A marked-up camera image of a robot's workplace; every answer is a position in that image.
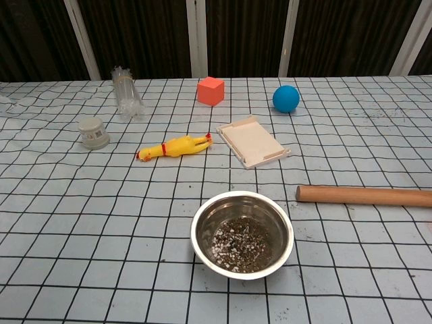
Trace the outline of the wooden rolling pin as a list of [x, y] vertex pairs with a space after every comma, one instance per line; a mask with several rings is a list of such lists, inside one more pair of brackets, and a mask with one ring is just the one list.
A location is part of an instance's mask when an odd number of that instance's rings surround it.
[[432, 207], [432, 191], [343, 186], [298, 186], [296, 200], [310, 203]]

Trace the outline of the stainless steel bowl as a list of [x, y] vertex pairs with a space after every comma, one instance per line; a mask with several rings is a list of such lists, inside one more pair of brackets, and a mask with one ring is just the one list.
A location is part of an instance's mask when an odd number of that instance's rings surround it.
[[[239, 217], [258, 221], [269, 230], [273, 257], [261, 271], [234, 273], [218, 266], [211, 256], [211, 241], [217, 228]], [[294, 231], [286, 212], [270, 198], [255, 192], [231, 191], [210, 198], [198, 209], [190, 226], [190, 239], [197, 257], [212, 271], [232, 279], [254, 280], [274, 273], [288, 260]]]

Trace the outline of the beige plastic tray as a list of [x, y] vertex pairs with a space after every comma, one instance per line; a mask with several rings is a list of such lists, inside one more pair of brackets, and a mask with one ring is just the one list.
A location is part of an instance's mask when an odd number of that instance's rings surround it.
[[219, 126], [217, 132], [246, 169], [276, 161], [291, 153], [253, 115]]

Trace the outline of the yellow rubber chicken toy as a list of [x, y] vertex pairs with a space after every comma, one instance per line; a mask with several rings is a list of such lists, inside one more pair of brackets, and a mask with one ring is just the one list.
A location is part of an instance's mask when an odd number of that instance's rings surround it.
[[209, 133], [203, 137], [193, 138], [189, 135], [173, 138], [162, 144], [143, 148], [136, 153], [136, 158], [140, 161], [150, 161], [156, 157], [179, 157], [182, 155], [193, 155], [199, 153], [213, 143]]

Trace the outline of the orange cube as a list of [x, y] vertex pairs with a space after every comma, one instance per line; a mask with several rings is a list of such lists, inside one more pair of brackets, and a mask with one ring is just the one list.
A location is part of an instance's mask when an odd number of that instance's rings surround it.
[[197, 100], [205, 105], [216, 106], [225, 96], [225, 84], [222, 79], [206, 77], [197, 84]]

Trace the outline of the crushed dark granules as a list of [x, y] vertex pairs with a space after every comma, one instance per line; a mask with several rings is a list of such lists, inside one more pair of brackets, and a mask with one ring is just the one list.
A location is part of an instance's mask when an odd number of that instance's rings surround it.
[[211, 241], [211, 256], [218, 266], [234, 273], [263, 270], [273, 257], [269, 230], [251, 218], [223, 222]]

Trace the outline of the blue ball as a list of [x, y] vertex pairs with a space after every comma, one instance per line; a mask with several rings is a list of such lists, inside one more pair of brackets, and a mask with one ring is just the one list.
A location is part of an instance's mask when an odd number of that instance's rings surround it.
[[300, 94], [293, 86], [284, 85], [273, 93], [272, 101], [278, 112], [291, 113], [300, 102]]

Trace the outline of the clear plastic tube bundle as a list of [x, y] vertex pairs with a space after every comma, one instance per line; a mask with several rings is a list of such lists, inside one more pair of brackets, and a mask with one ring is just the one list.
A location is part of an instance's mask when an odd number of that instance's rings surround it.
[[127, 121], [141, 119], [145, 107], [136, 90], [130, 70], [117, 66], [111, 71], [111, 76], [119, 115]]

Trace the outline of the grey cylindrical jar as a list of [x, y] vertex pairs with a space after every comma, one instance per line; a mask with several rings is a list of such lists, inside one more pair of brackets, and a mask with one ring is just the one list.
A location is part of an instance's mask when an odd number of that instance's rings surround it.
[[102, 120], [98, 117], [87, 117], [78, 123], [82, 145], [88, 150], [102, 149], [109, 144], [110, 137]]

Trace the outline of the checked white tablecloth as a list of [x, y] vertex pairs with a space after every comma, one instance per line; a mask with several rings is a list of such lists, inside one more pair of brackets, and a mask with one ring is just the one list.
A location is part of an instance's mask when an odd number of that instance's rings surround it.
[[[107, 81], [0, 81], [0, 324], [432, 324], [432, 209], [297, 202], [299, 185], [432, 190], [432, 75], [232, 78], [215, 107], [197, 80], [137, 80], [141, 119]], [[273, 93], [293, 86], [291, 113]], [[253, 115], [284, 158], [246, 169], [217, 132]], [[78, 123], [110, 137], [82, 145]], [[189, 135], [205, 150], [140, 161]], [[294, 227], [274, 274], [211, 271], [190, 223], [230, 190], [265, 195]]]

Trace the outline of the white frame post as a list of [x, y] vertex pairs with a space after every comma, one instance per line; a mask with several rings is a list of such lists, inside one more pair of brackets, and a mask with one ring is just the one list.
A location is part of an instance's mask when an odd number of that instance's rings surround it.
[[407, 76], [432, 31], [432, 0], [422, 0], [391, 67], [389, 76]]
[[87, 33], [86, 25], [82, 17], [78, 0], [63, 0], [63, 2], [72, 24], [74, 34], [78, 41], [88, 75], [92, 81], [99, 81], [101, 80], [101, 74], [97, 65], [90, 38]]
[[283, 43], [281, 48], [281, 57], [279, 61], [278, 76], [280, 78], [284, 78], [288, 75], [290, 55], [292, 50], [292, 43], [294, 40], [294, 32], [296, 27], [299, 4], [300, 0], [289, 0]]
[[190, 65], [193, 78], [205, 78], [208, 73], [206, 1], [186, 0]]

